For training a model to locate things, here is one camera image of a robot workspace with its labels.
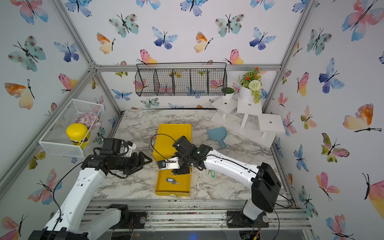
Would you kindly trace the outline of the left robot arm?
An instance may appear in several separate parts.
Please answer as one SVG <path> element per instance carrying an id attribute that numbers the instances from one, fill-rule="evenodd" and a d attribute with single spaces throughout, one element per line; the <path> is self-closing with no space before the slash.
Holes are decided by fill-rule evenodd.
<path id="1" fill-rule="evenodd" d="M 134 217 L 125 204 L 110 204 L 95 220 L 81 227 L 84 213 L 100 183 L 107 175 L 123 173 L 123 179 L 139 172 L 152 159 L 143 152 L 136 153 L 128 141 L 106 138 L 102 147 L 94 148 L 80 164 L 81 170 L 57 213 L 42 230 L 33 231 L 31 240 L 96 240 L 112 229 L 132 229 Z"/>

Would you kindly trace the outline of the yellow bottom drawer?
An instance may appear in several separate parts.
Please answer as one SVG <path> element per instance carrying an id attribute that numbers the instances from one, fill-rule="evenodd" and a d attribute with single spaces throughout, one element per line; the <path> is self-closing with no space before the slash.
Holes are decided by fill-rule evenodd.
<path id="1" fill-rule="evenodd" d="M 167 178 L 176 179 L 181 185 L 167 183 Z M 191 173 L 173 175 L 172 170 L 159 170 L 155 194 L 157 196 L 189 197 L 191 195 Z"/>

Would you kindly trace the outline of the yellow plastic drawer box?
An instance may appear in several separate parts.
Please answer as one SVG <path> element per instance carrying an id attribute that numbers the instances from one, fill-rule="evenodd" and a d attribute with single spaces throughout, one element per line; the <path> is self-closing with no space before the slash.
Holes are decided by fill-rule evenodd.
<path id="1" fill-rule="evenodd" d="M 160 124 L 158 133 L 151 139 L 155 161 L 158 162 L 172 158 L 177 152 L 173 144 L 182 136 L 185 136 L 189 142 L 192 142 L 191 124 Z"/>

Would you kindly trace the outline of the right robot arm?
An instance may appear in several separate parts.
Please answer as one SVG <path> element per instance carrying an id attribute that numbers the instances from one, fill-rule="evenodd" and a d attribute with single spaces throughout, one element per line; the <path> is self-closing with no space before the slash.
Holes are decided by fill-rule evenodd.
<path id="1" fill-rule="evenodd" d="M 245 185 L 251 191 L 251 198 L 246 201 L 237 216 L 231 216 L 231 227 L 268 227 L 263 221 L 267 213 L 275 210 L 275 205 L 282 187 L 272 167 L 267 163 L 251 165 L 232 159 L 207 145 L 196 147 L 185 136 L 173 143 L 176 150 L 178 168 L 171 167 L 173 173 L 190 167 L 200 171 L 211 170 L 222 173 Z"/>

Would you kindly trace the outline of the key with blue tag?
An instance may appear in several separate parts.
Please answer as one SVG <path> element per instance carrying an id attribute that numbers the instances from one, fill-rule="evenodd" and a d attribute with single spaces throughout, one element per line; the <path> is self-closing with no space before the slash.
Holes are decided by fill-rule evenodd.
<path id="1" fill-rule="evenodd" d="M 181 183 L 179 183 L 176 179 L 173 178 L 167 178 L 166 181 L 167 183 L 171 183 L 173 185 L 181 185 Z"/>

